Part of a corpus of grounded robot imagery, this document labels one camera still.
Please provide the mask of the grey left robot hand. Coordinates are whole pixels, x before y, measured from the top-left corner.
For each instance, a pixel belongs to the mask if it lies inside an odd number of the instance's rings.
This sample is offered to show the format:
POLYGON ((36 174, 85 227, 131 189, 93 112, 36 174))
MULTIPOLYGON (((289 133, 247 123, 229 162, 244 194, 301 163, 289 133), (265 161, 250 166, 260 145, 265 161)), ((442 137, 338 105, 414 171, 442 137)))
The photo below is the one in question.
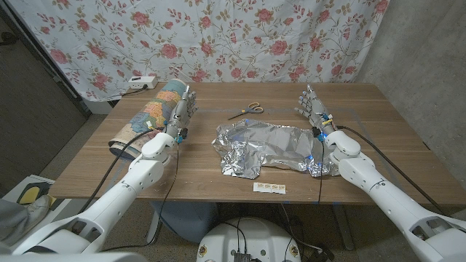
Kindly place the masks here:
POLYGON ((165 133, 173 138, 177 138, 181 134, 181 131, 187 128, 190 118, 192 118, 197 109, 196 92, 191 91, 190 86, 187 85, 181 99, 172 110, 165 133))

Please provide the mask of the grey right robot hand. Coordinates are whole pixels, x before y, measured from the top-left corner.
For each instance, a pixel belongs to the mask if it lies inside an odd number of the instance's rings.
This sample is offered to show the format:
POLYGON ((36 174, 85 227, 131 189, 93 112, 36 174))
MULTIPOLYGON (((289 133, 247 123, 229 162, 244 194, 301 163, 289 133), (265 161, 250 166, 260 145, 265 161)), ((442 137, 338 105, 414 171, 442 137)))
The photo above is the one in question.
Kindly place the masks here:
POLYGON ((318 128, 322 134, 330 135, 332 132, 337 131, 337 127, 333 123, 333 117, 317 97, 311 84, 308 84, 307 89, 299 96, 298 103, 301 107, 295 108, 295 111, 306 117, 309 123, 318 128))

